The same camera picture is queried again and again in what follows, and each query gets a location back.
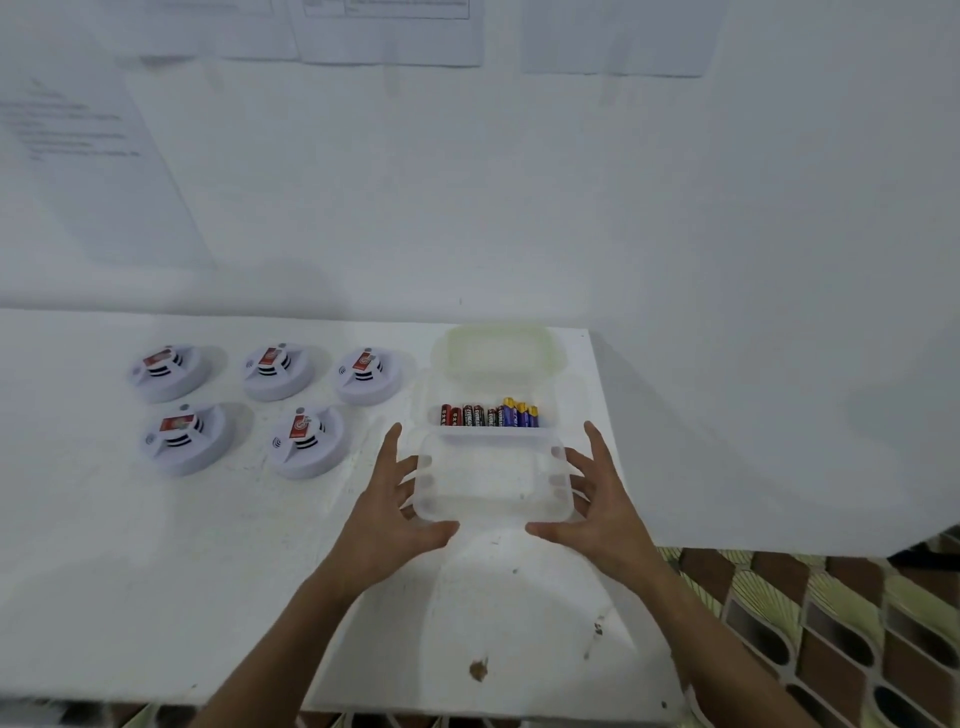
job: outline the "smoke detector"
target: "smoke detector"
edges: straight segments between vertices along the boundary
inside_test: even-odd
[[[243,388],[254,400],[293,397],[313,379],[313,365],[303,347],[274,344],[252,352],[244,361]]]
[[[326,473],[347,454],[347,428],[334,407],[298,407],[280,418],[270,441],[270,461],[292,480]]]
[[[340,360],[337,374],[337,394],[347,404],[380,404],[400,389],[400,363],[385,349],[358,349]]]
[[[181,404],[140,438],[140,451],[168,475],[190,475],[219,460],[230,447],[233,425],[219,404]]]
[[[193,392],[210,375],[210,362],[197,347],[167,345],[137,359],[127,378],[140,396],[154,404]]]

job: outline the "left hand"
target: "left hand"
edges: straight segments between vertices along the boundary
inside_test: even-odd
[[[417,456],[396,461],[400,423],[383,439],[367,490],[360,494],[340,537],[318,568],[350,601],[426,551],[443,548],[457,532],[456,521],[410,523],[413,509],[400,506],[414,492]]]

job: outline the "clear plastic container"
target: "clear plastic container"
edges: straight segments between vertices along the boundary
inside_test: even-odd
[[[565,521],[573,513],[564,448],[550,430],[435,427],[420,446],[413,506],[427,521]]]
[[[433,368],[414,399],[421,467],[413,506],[428,521],[523,523],[565,521],[573,494],[554,426],[553,376],[564,353],[547,328],[467,325],[434,347]],[[539,427],[442,426],[441,407],[503,398],[534,404]]]

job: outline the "paper sheet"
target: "paper sheet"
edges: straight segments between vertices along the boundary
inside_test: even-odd
[[[56,4],[27,2],[0,12],[0,142],[90,259],[212,265],[110,56]]]
[[[483,0],[289,0],[307,63],[483,63]]]
[[[523,0],[525,73],[703,76],[729,0]]]
[[[288,61],[297,44],[286,0],[71,0],[118,56]]]

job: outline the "hand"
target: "hand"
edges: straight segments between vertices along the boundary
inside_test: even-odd
[[[568,546],[586,556],[610,578],[634,588],[664,564],[650,540],[646,526],[616,474],[613,458],[593,423],[584,423],[592,458],[566,448],[566,460],[583,473],[571,475],[573,503],[586,519],[576,523],[527,523],[527,533]]]
[[[400,430],[400,423],[395,423],[387,432],[367,490],[360,494],[340,537],[318,568],[350,601],[415,556],[446,546],[460,527],[456,521],[417,525],[408,521],[414,515],[412,508],[400,511],[415,482],[403,478],[417,469],[416,455],[396,462]]]

